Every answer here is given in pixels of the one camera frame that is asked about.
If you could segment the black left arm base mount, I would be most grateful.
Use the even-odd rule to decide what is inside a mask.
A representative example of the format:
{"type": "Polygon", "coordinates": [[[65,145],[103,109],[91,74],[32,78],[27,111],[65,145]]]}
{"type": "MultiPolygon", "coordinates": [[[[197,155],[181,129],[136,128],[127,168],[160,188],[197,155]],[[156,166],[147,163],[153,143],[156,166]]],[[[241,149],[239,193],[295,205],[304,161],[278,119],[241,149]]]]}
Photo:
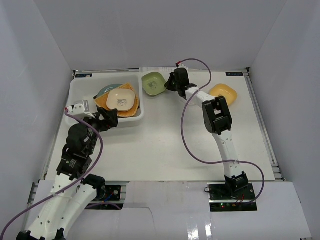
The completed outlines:
{"type": "Polygon", "coordinates": [[[96,198],[91,201],[86,210],[122,210],[121,185],[104,185],[97,191],[96,198]]]}

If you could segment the yellow square panda dish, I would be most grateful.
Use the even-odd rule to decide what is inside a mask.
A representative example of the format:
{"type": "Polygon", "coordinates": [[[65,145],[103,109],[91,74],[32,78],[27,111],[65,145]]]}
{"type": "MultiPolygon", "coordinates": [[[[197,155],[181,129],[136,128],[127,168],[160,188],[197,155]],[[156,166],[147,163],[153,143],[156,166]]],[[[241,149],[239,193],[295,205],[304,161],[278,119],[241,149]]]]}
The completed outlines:
{"type": "Polygon", "coordinates": [[[238,93],[233,88],[222,83],[215,85],[209,91],[209,95],[213,97],[224,97],[228,106],[231,106],[238,98],[238,93]]]}

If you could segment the cream square panda dish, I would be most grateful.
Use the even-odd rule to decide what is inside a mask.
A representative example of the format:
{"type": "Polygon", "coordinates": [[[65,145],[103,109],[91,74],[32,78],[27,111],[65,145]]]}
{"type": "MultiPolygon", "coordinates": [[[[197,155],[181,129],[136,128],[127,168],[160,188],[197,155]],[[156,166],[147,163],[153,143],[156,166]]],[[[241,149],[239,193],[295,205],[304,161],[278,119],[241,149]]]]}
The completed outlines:
{"type": "Polygon", "coordinates": [[[108,93],[106,106],[119,112],[128,112],[134,106],[135,93],[131,89],[115,88],[108,93]]]}

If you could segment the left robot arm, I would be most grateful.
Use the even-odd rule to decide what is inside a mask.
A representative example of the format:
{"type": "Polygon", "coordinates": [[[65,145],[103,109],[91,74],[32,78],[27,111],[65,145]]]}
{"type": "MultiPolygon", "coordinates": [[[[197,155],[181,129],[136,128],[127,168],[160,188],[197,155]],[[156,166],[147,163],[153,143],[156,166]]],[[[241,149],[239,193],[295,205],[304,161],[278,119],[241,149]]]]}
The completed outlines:
{"type": "Polygon", "coordinates": [[[105,196],[105,179],[90,173],[98,163],[91,156],[103,143],[100,133],[118,126],[118,111],[99,107],[96,113],[77,113],[73,105],[65,115],[77,123],[68,130],[49,196],[35,204],[42,209],[18,240],[65,240],[89,203],[105,196]]]}

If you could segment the teal round plate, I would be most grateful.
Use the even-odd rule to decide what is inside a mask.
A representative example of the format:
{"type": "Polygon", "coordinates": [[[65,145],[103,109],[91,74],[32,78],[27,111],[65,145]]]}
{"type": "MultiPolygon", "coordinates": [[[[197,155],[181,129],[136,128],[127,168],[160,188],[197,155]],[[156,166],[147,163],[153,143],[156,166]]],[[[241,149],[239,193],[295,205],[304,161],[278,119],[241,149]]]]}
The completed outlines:
{"type": "Polygon", "coordinates": [[[104,88],[102,88],[99,92],[98,92],[98,94],[96,95],[96,97],[97,98],[99,98],[100,96],[102,96],[102,95],[104,95],[105,93],[107,93],[107,92],[109,92],[109,91],[111,91],[111,90],[113,90],[113,89],[116,89],[116,88],[118,88],[118,87],[120,87],[121,86],[121,84],[110,84],[110,85],[107,85],[107,86],[105,86],[104,88]]]}

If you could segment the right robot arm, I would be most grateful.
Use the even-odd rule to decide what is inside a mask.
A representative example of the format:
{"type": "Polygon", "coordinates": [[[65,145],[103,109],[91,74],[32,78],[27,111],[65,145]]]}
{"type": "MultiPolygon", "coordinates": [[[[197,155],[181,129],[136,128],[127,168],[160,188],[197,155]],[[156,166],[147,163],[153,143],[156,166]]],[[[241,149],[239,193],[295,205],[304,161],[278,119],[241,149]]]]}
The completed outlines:
{"type": "Polygon", "coordinates": [[[188,71],[183,67],[171,72],[164,86],[168,91],[178,92],[178,95],[186,100],[186,106],[194,102],[201,108],[204,126],[212,134],[219,149],[221,161],[216,164],[223,164],[226,195],[233,200],[238,199],[249,185],[249,180],[240,166],[233,143],[233,120],[227,100],[223,96],[212,96],[190,83],[188,71]]]}

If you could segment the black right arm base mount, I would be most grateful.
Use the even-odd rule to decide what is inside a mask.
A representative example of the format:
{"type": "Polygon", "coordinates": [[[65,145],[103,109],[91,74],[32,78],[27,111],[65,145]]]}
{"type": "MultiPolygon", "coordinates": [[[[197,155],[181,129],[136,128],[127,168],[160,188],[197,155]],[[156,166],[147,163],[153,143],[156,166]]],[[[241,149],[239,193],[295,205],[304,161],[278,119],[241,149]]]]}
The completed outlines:
{"type": "Polygon", "coordinates": [[[256,212],[258,210],[253,185],[250,183],[239,192],[230,193],[222,183],[208,184],[204,188],[208,194],[210,211],[224,212],[256,212]]]}

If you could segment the green square panda dish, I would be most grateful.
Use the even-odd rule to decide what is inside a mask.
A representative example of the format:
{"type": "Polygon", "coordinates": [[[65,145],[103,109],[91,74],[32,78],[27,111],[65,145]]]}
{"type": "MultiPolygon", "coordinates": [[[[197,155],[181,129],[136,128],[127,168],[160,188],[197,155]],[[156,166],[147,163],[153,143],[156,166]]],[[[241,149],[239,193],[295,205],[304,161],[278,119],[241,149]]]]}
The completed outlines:
{"type": "Polygon", "coordinates": [[[166,80],[159,72],[150,72],[141,78],[142,88],[149,96],[157,96],[166,91],[166,80]]]}

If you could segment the clear glass plate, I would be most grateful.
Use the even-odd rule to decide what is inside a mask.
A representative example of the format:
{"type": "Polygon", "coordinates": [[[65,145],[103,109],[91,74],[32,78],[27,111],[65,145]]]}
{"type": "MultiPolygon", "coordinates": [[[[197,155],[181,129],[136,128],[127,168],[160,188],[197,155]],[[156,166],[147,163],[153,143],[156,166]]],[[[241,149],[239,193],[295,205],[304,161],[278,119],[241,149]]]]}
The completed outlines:
{"type": "Polygon", "coordinates": [[[185,106],[195,106],[196,104],[192,101],[188,101],[187,99],[184,99],[183,97],[180,98],[180,101],[185,105],[185,106]]]}

